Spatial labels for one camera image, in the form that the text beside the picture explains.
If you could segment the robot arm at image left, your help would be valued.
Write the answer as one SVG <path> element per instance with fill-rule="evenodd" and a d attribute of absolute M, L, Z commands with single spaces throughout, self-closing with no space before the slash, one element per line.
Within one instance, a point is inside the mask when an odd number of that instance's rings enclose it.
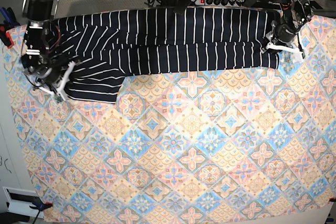
<path fill-rule="evenodd" d="M 61 66 L 51 59 L 60 41 L 60 30 L 52 24 L 58 0 L 24 0 L 23 15 L 28 19 L 20 62 L 33 85 L 51 91 L 60 79 Z"/>

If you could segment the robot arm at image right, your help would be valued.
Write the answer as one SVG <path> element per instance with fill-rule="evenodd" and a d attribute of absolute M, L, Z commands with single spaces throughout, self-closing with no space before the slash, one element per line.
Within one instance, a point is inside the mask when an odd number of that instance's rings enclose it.
<path fill-rule="evenodd" d="M 282 16 L 272 22 L 267 35 L 273 44 L 288 44 L 299 34 L 301 28 L 312 18 L 310 0 L 278 0 Z"/>

